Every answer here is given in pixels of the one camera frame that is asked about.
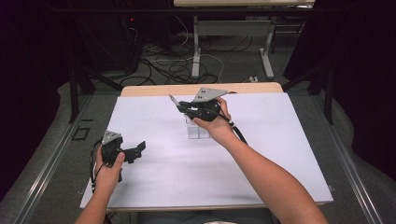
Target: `white desk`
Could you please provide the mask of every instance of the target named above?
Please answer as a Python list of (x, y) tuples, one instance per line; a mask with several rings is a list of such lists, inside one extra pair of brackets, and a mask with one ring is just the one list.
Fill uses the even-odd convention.
[[(188, 139), (184, 117), (167, 94), (190, 101), (201, 86), (164, 86), (168, 92), (158, 86), (132, 87), (118, 99), (108, 129), (122, 134), (122, 148), (142, 141), (147, 148), (142, 158), (123, 164), (123, 180), (108, 211), (265, 207), (227, 150), (210, 138)], [(239, 92), (224, 98), (247, 142), (292, 173), (316, 203), (332, 201), (289, 96), (278, 84), (205, 86)], [(249, 89), (272, 92), (242, 93)], [(142, 96), (145, 90), (150, 96)], [(152, 96), (155, 90), (160, 95)], [(194, 93), (180, 95), (188, 91)], [(88, 184), (80, 206), (85, 207), (91, 196)]]
[[(275, 7), (313, 5), (315, 0), (174, 0), (175, 7)], [(254, 35), (266, 36), (264, 48), (260, 49), (265, 75), (272, 79), (272, 70), (268, 52), (276, 27), (276, 17), (270, 21), (198, 21), (194, 17), (194, 59), (193, 77), (199, 76), (201, 49), (199, 35)]]

